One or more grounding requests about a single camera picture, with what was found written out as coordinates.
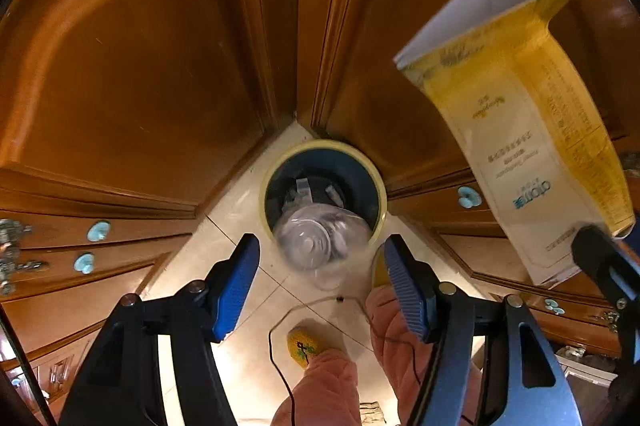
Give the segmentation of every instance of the tile floor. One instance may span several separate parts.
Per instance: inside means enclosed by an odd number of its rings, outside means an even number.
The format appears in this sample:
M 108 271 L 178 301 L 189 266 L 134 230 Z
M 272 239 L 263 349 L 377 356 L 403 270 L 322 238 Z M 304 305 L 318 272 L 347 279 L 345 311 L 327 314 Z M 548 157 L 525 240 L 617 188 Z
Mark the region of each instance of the tile floor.
M 210 267 L 229 257 L 245 232 L 260 239 L 261 258 L 254 283 L 247 297 L 236 330 L 224 342 L 212 345 L 216 364 L 238 424 L 268 425 L 287 391 L 271 365 L 268 332 L 293 306 L 310 302 L 328 294 L 309 285 L 289 270 L 267 239 L 258 220 L 258 191 L 266 169 L 288 148 L 312 136 L 293 123 L 238 179 L 231 189 L 201 222 L 193 237 L 149 287 L 144 298 L 158 298 L 175 293 L 193 279 L 204 278 Z M 442 280 L 452 281 L 467 294 L 482 295 L 459 273 L 453 271 L 424 244 L 399 218 L 387 215 L 380 243 L 399 232 L 417 259 L 428 261 Z M 366 296 L 370 284 L 370 259 L 362 268 L 352 269 L 342 294 Z M 358 366 L 361 402 L 378 401 L 388 425 L 398 424 L 397 401 L 373 352 L 365 318 L 353 301 L 326 301 L 312 309 L 292 313 L 273 333 L 274 359 L 294 386 L 302 377 L 302 369 L 289 357 L 285 336 L 301 321 L 321 327 L 332 344 L 342 347 Z M 171 346 L 161 337 L 160 365 L 164 406 L 169 426 L 182 426 L 178 403 Z

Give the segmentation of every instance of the blue rubber pad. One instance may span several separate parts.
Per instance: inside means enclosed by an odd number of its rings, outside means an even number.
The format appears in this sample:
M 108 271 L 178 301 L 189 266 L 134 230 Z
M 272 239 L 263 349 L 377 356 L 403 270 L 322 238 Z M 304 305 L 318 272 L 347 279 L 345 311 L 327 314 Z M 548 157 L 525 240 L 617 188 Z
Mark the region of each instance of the blue rubber pad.
M 421 340 L 424 340 L 429 332 L 426 319 L 426 301 L 415 285 L 412 276 L 409 274 L 405 264 L 406 259 L 403 261 L 401 257 L 399 248 L 404 246 L 406 249 L 404 241 L 400 238 L 402 241 L 400 244 L 394 239 L 395 237 L 399 237 L 399 235 L 392 235 L 387 238 L 385 242 L 386 268 L 388 269 L 389 277 L 396 291 L 398 301 L 400 301 L 400 308 L 406 320 L 407 327 Z M 411 260 L 413 260 L 408 249 L 406 249 L 406 252 L 409 254 Z
M 218 312 L 213 335 L 222 341 L 238 324 L 244 301 L 260 263 L 260 243 L 253 234 L 245 234 L 231 255 L 230 272 L 218 298 Z

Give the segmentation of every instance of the pajama pants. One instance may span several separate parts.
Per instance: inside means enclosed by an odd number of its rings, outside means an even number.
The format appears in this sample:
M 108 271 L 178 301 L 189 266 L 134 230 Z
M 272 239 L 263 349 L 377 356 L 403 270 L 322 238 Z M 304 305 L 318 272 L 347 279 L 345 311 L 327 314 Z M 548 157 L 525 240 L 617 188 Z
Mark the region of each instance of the pajama pants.
M 391 285 L 376 287 L 366 301 L 367 313 L 380 336 L 397 338 L 414 345 L 415 364 L 420 380 L 424 377 L 432 345 L 421 343 L 406 327 L 404 316 Z M 376 359 L 398 398 L 398 416 L 405 425 L 414 407 L 420 385 L 415 379 L 412 349 L 402 343 L 386 342 L 371 332 Z M 472 364 L 466 388 L 463 415 L 476 417 L 481 374 Z M 305 375 L 293 389 L 296 426 L 360 426 L 356 364 L 340 350 L 330 349 L 313 358 Z M 291 401 L 284 401 L 273 416 L 271 426 L 290 426 Z M 461 425 L 468 425 L 463 418 Z

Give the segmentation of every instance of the person's leg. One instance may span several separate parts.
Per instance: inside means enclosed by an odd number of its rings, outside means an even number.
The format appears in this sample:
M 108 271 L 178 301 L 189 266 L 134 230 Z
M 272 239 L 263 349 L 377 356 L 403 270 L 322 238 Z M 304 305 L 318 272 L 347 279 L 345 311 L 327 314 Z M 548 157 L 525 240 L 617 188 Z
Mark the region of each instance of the person's leg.
M 418 383 L 416 376 L 422 381 L 433 347 L 420 342 L 418 337 L 407 328 L 400 310 L 400 303 L 396 299 L 396 293 L 393 287 L 388 284 L 388 276 L 385 279 L 380 269 L 380 263 L 384 266 L 384 261 L 382 259 L 376 263 L 378 266 L 374 265 L 374 288 L 366 301 L 367 313 L 373 323 L 371 343 L 376 358 L 398 398 L 398 417 L 402 424 L 406 424 L 420 389 L 420 383 Z M 402 340 L 414 347 L 415 372 L 412 347 L 404 343 L 385 341 L 381 336 Z M 462 412 L 463 417 L 460 419 L 462 425 L 472 424 L 476 417 L 480 382 L 480 371 L 472 364 Z
M 356 364 L 335 348 L 325 350 L 304 329 L 287 338 L 289 352 L 305 375 L 292 390 L 296 426 L 360 426 Z M 271 426 L 291 426 L 291 400 L 273 416 Z

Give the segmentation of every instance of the wire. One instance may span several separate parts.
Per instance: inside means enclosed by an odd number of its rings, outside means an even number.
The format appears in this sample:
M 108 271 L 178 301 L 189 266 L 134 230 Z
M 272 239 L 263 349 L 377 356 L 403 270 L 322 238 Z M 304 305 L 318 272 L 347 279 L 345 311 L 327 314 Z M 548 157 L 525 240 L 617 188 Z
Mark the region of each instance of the wire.
M 319 300 L 314 300 L 314 301 L 310 301 L 309 303 L 302 303 L 300 305 L 296 305 L 292 308 L 290 308 L 286 314 L 284 314 L 283 317 L 281 317 L 281 319 L 273 326 L 271 327 L 271 330 L 269 330 L 269 359 L 271 361 L 271 364 L 273 364 L 274 368 L 278 371 L 278 374 L 280 376 L 280 379 L 282 379 L 282 382 L 284 383 L 284 386 L 287 388 L 287 393 L 289 393 L 289 399 L 291 401 L 291 426 L 296 426 L 296 401 L 293 397 L 293 392 L 291 391 L 291 388 L 289 386 L 289 383 L 287 383 L 287 380 L 284 377 L 284 374 L 282 373 L 282 371 L 280 370 L 280 368 L 278 367 L 278 365 L 276 364 L 275 360 L 273 359 L 273 343 L 271 342 L 271 334 L 273 333 L 273 331 L 275 329 L 277 329 L 280 324 L 287 319 L 287 316 L 289 316 L 289 314 L 291 314 L 292 312 L 295 311 L 299 311 L 302 309 L 309 309 L 311 310 L 311 306 L 312 305 L 316 305 L 318 303 L 323 303 L 324 301 L 338 301 L 338 303 L 342 303 L 345 300 L 353 300 L 358 304 L 358 308 L 360 309 L 360 312 L 362 312 L 362 314 L 364 315 L 365 319 L 367 320 L 367 323 L 369 324 L 369 327 L 371 327 L 371 331 L 373 332 L 373 334 L 380 340 L 383 340 L 385 342 L 389 342 L 389 343 L 399 343 L 402 345 L 409 345 L 411 346 L 411 353 L 412 353 L 412 364 L 413 364 L 413 368 L 414 368 L 414 376 L 415 376 L 415 380 L 417 381 L 418 384 L 421 384 L 420 382 L 420 377 L 418 376 L 418 371 L 415 365 L 415 347 L 411 342 L 405 341 L 405 340 L 400 340 L 398 338 L 390 338 L 388 336 L 385 336 L 383 334 L 380 334 L 373 326 L 373 322 L 371 321 L 371 318 L 369 317 L 369 314 L 367 314 L 367 311 L 364 309 L 364 306 L 362 305 L 361 301 L 359 299 L 357 299 L 354 296 L 327 296 L 324 298 L 320 298 Z M 386 305 L 388 303 L 391 303 L 392 301 L 396 301 L 396 300 L 389 300 L 386 301 L 385 303 L 382 303 L 382 305 L 380 305 L 381 307 L 383 305 Z

